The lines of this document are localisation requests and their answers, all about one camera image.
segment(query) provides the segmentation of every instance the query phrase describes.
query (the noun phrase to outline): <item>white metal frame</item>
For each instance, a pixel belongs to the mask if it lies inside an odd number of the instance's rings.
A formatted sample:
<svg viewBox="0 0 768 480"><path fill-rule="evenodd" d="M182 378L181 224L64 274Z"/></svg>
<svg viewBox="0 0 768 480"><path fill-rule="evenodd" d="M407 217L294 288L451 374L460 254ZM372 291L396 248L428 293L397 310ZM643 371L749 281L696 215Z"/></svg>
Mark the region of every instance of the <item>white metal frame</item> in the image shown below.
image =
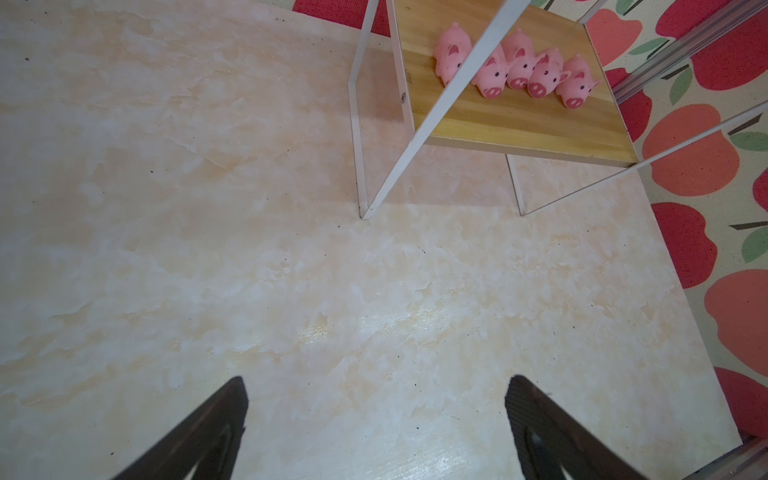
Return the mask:
<svg viewBox="0 0 768 480"><path fill-rule="evenodd" d="M491 23L488 24L488 27L485 29L485 32L483 32L482 37L480 37L477 44L475 44L475 47L469 53L469 56L464 61L464 63L462 64L458 72L456 73L456 76L453 78L453 80L448 85L448 87L446 87L445 90L443 90L443 92L440 94L440 98L438 98L437 102L432 107L432 110L429 111L426 118L424 119L422 124L419 126L418 130L416 130L416 132L413 134L410 142L408 143L408 146L406 146L405 150L400 154L400 158L395 163L395 166L392 167L392 170L387 175L386 179L384 180L384 183L379 188L379 191L376 193L373 200L369 203L368 188L366 186L366 167L365 167L365 162L363 161L363 156L362 156L362 137L360 135L360 121L359 121L359 114L357 109L357 77L360 73L362 59L365 56L366 48L368 45L368 39L371 35L371 28L373 27L373 19L376 15L376 9L378 8L380 1L381 0L368 0L368 6L366 7L366 16L362 21L362 31L360 33L360 40L357 44L357 50L355 51L355 58L352 62L352 70L349 73L349 83L347 84L347 88L349 90L349 113L352 120L352 142L353 142L353 149L355 154L357 197L358 197L358 203L359 203L359 214L363 220L370 220L370 218L373 216L376 210L378 210L378 208L381 206L386 196L391 191L392 187L395 186L395 183L400 178L400 175L402 175L402 172L405 171L405 169L411 163L411 160L413 160L413 157L416 155L416 152L418 152L419 148L421 148L424 142L426 142L429 135L432 134L432 132L435 130L435 127L437 127L438 123L440 123L440 121L448 112L448 110L453 105L453 103L456 101L458 96L464 91L466 86L469 84L469 81L472 79L472 77L475 76L475 73L477 73L477 71L480 69L480 67L485 62L485 60L491 56L493 49L496 47L496 45L498 45L502 41L504 36L512 28L512 26L515 24L518 18L520 18L520 15L522 15L522 12L525 10L525 8L528 6L528 3L530 2L530 0L505 0L504 4L501 6L498 12L496 12L496 16L493 18L493 20L491 20ZM394 14L394 4L392 0L386 0L386 1L389 6L390 29L394 29L394 32L392 33L392 42L394 44L392 50L394 51L394 54L397 59L398 58L397 55L399 55L400 58L402 57L402 52L399 50L400 45L399 45L399 36L397 33L396 17ZM592 5L592 7L587 11L587 13L585 13L584 16L581 17L581 19L579 20L579 23L585 24L592 17L592 15L594 15L600 9L600 7L602 7L602 5L606 1L607 0L598 0L597 2L595 2L595 4ZM405 90L402 94L407 96L409 95L407 90L407 82L403 82L403 85L405 85ZM758 104L748 110L745 110L744 112L738 115L734 115L733 117L725 120L719 125L712 127L709 130L696 135L695 137L689 138L688 140L678 145L675 145L672 148L668 148L665 151L659 154L656 154L651 158L646 159L645 161L641 161L633 165L632 167L626 168L625 170L620 171L616 174L613 174L609 177L606 177L602 180L598 180L593 184L587 185L586 187L582 187L574 192L569 193L568 195L560 197L557 200L553 200L548 204L535 208L534 210L531 210L531 211L526 211L525 209L525 199L523 198L523 192L521 189L520 180L518 178L517 171L515 169L515 156L508 154L506 155L507 163L509 166L509 173L512 180L512 186L515 189L515 198L518 203L518 209L520 211L520 215L525 217L536 211L540 211L547 207L551 207L552 205L558 204L559 202L565 200L566 198L573 197L574 195L579 194L580 192L593 190L600 184L604 184L612 180L617 180L625 175L628 175L636 171L640 167L644 167L645 165L651 164L656 160L659 160L660 158L666 157L668 154L678 151L681 148L684 148L692 144L693 142L696 142L704 137L707 137L719 130L723 130L724 128L731 127L735 124L743 123L744 121L749 120L750 118L758 115L761 111L765 111L765 110L768 110L768 101L764 101L763 103Z"/></svg>

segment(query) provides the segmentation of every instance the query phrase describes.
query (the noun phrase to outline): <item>floral patterned backdrop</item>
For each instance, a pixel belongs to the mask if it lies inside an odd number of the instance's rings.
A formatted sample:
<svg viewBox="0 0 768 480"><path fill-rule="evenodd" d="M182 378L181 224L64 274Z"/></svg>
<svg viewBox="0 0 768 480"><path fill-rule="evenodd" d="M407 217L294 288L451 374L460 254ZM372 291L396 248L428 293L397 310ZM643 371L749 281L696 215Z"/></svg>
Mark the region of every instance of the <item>floral patterned backdrop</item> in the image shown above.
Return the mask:
<svg viewBox="0 0 768 480"><path fill-rule="evenodd" d="M261 0L359 28L366 0ZM609 0L587 27L611 86L729 0ZM572 20L596 0L531 0ZM384 1L373 31L389 35ZM650 157L768 100L768 8L621 105ZM641 177L736 424L768 438L768 114Z"/></svg>

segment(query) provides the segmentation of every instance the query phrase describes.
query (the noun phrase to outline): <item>shelf rack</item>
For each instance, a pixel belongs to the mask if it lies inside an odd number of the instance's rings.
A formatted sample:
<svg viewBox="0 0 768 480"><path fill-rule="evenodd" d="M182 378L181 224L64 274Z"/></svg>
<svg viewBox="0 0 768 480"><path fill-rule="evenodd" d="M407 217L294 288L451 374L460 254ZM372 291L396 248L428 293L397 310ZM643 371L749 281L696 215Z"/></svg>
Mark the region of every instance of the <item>shelf rack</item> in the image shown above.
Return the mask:
<svg viewBox="0 0 768 480"><path fill-rule="evenodd" d="M392 51L411 141L369 203L357 111L356 82L379 0L369 0L349 76L349 103L360 216L368 220L423 144L631 167L637 155L584 26L532 7L526 0L386 0ZM432 49L451 23L477 42L448 87L435 76ZM565 59L580 53L602 82L584 106L567 109L556 94L534 99L505 88L483 98L469 81L507 33L522 27L534 48L557 46ZM510 163L514 177L514 166ZM518 199L518 186L515 186Z"/></svg>

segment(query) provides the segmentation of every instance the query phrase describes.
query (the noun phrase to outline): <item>pig body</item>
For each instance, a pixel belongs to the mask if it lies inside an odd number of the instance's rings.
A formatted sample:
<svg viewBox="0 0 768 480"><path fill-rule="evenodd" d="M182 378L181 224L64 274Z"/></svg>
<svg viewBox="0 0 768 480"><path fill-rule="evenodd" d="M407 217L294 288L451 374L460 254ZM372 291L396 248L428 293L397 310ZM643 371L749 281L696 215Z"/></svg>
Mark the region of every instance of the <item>pig body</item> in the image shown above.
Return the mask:
<svg viewBox="0 0 768 480"><path fill-rule="evenodd" d="M555 88L555 93L560 95L566 107L579 108L600 81L592 78L589 64L579 54L566 61L564 68L573 73L570 78Z"/></svg>
<svg viewBox="0 0 768 480"><path fill-rule="evenodd" d="M496 98L502 94L508 76L509 66L504 49L497 45L470 83L477 86L483 97Z"/></svg>
<svg viewBox="0 0 768 480"><path fill-rule="evenodd" d="M538 62L528 81L528 94L533 98L542 98L570 76L569 70L563 70L563 56L560 51L547 48L538 54Z"/></svg>
<svg viewBox="0 0 768 480"><path fill-rule="evenodd" d="M472 40L467 32L458 26L458 22L453 22L453 25L440 35L432 54L437 60L435 74L440 77L443 85L448 86L471 50Z"/></svg>
<svg viewBox="0 0 768 480"><path fill-rule="evenodd" d="M507 85L515 90L525 88L536 65L531 39L523 33L522 28L517 28L502 41L502 48L509 65Z"/></svg>

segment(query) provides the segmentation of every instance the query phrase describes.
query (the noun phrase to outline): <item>green leaf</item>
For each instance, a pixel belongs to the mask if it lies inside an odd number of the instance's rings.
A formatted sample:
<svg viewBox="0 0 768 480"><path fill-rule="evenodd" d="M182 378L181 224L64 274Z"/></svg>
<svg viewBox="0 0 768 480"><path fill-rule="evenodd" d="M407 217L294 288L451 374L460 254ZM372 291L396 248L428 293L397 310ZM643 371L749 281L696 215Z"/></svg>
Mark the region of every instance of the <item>green leaf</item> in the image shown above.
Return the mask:
<svg viewBox="0 0 768 480"><path fill-rule="evenodd" d="M629 51L629 55L639 55L641 53L645 53L646 51L651 51L655 48L658 48L661 44L666 42L666 38L654 38L651 41L646 41L639 47L633 48Z"/></svg>
<svg viewBox="0 0 768 480"><path fill-rule="evenodd" d="M674 79L670 89L670 101L672 105L676 104L685 95L690 87L690 82L694 79L694 73L690 68L686 68Z"/></svg>
<svg viewBox="0 0 768 480"><path fill-rule="evenodd" d="M759 228L741 244L741 256L749 263L768 251L768 227Z"/></svg>
<svg viewBox="0 0 768 480"><path fill-rule="evenodd" d="M632 6L634 0L616 0L616 13L623 15Z"/></svg>
<svg viewBox="0 0 768 480"><path fill-rule="evenodd" d="M738 148L749 151L768 151L768 135L761 131L744 131L730 136Z"/></svg>

